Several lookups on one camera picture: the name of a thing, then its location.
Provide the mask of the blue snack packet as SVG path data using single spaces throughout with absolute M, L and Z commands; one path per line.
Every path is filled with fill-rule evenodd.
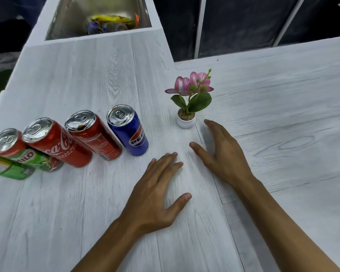
M 99 22 L 97 21 L 90 21 L 87 24 L 87 34 L 88 35 L 97 35 L 97 34 L 103 34 L 104 30 Z

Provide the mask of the grey clear packet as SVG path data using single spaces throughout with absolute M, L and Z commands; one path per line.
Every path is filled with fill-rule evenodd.
M 128 27 L 124 23 L 120 22 L 106 22 L 103 24 L 104 33 L 112 33 L 118 31 L 128 31 Z

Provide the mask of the red cola can white script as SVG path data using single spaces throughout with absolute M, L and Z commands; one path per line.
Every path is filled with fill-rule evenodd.
M 48 117 L 30 123 L 22 132 L 22 140 L 34 149 L 76 168 L 86 166 L 93 157 L 87 146 Z

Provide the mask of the blue soda can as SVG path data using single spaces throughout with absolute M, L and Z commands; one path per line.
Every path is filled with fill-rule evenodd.
M 110 108 L 106 114 L 109 128 L 133 156 L 146 153 L 149 143 L 136 111 L 125 104 Z

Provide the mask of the person's right hand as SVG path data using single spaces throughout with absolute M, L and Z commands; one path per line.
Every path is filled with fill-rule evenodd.
M 256 180 L 239 143 L 219 123 L 205 119 L 215 143 L 213 167 L 207 167 L 212 173 L 233 188 Z

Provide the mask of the person's left hand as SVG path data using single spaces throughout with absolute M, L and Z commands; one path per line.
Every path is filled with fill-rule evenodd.
M 161 177 L 156 178 L 155 164 L 154 179 L 144 180 L 143 176 L 140 178 L 120 218 L 141 223 L 143 235 L 171 226 L 177 216 L 167 216 L 168 207 L 164 206 L 165 195 L 172 177 L 182 166 L 183 162 L 176 162 L 175 159 Z

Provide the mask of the green and red drink can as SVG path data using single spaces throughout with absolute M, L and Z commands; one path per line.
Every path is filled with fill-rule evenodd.
M 0 132 L 0 156 L 45 172 L 54 172 L 64 164 L 29 146 L 22 140 L 22 132 L 15 128 Z

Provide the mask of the white frame pole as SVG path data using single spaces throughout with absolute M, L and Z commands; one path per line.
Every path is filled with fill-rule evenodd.
M 299 9 L 301 8 L 302 4 L 303 4 L 304 0 L 297 0 L 296 4 L 294 5 L 292 11 L 290 12 L 285 24 L 283 25 L 283 27 L 281 28 L 281 31 L 278 33 L 272 47 L 277 47 L 283 36 L 285 35 L 287 29 L 289 28 L 291 22 L 293 21 L 293 19 L 295 18 L 297 12 L 299 11 Z
M 199 48 L 200 48 L 203 22 L 204 22 L 205 7 L 206 7 L 206 0 L 200 0 L 199 17 L 198 17 L 198 25 L 197 25 L 195 49 L 194 49 L 194 59 L 199 58 Z

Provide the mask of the stainless steel sink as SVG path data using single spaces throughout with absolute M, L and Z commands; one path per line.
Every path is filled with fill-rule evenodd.
M 136 19 L 135 13 L 140 16 L 140 24 L 138 27 L 127 25 L 128 31 L 151 27 L 145 0 L 60 0 L 46 41 L 88 36 L 87 24 L 94 15 Z

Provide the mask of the person's left forearm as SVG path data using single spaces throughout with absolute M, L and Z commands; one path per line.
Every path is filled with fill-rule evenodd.
M 138 221 L 116 219 L 71 272 L 116 272 L 143 235 L 141 228 Z

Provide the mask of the person's right forearm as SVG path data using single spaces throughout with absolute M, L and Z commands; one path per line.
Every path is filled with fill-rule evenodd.
M 256 178 L 234 187 L 281 272 L 340 272 Z

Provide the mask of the pink artificial flower white pot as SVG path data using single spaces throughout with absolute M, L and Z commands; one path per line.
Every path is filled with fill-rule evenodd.
M 171 100 L 179 107 L 176 123 L 182 129 L 189 129 L 195 125 L 196 113 L 207 108 L 212 102 L 210 68 L 207 73 L 191 72 L 190 77 L 176 78 L 173 88 L 165 90 L 171 94 Z

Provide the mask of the dark red soda can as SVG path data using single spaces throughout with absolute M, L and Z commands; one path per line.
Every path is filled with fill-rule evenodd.
M 93 111 L 81 110 L 72 114 L 64 127 L 104 160 L 114 160 L 122 154 L 122 146 Z

